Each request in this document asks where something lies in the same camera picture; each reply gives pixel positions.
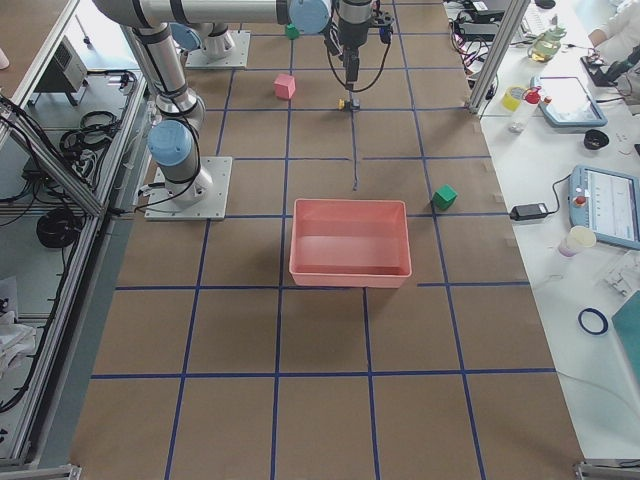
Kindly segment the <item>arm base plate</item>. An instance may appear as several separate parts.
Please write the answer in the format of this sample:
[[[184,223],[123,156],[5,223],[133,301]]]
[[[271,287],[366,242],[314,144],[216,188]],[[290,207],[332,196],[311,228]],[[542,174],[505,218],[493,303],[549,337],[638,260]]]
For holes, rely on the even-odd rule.
[[[155,182],[164,183],[153,189],[150,207],[144,217],[149,221],[216,220],[225,218],[232,157],[202,157],[201,170],[192,184],[182,186],[166,182],[159,167]]]
[[[200,45],[190,51],[186,59],[187,69],[223,70],[244,69],[247,65],[251,32],[227,30],[216,37],[200,37]]]

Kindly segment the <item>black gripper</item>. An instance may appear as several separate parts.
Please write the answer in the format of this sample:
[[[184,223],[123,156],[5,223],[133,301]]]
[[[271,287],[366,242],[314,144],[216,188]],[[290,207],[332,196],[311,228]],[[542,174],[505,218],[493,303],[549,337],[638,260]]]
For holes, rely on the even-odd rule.
[[[370,21],[351,23],[344,19],[338,21],[338,38],[343,51],[343,67],[346,74],[347,90],[353,91],[353,83],[358,80],[360,57],[359,49],[366,43]]]

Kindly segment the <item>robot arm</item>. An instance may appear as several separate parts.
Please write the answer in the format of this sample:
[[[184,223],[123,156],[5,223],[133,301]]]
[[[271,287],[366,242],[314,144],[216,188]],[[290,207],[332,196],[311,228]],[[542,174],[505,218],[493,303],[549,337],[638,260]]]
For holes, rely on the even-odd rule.
[[[342,62],[338,79],[352,93],[360,70],[360,48],[369,30],[378,28],[389,44],[393,19],[372,1],[171,1],[174,39],[186,51],[197,51],[205,67],[236,54],[236,39],[229,31],[233,22],[290,25],[301,34],[324,37],[327,57]]]
[[[130,46],[139,51],[141,69],[155,91],[160,120],[151,128],[147,147],[164,176],[168,198],[181,205],[200,201],[212,185],[199,151],[204,103],[188,86],[169,23],[148,18],[140,1],[95,5],[131,32]]]

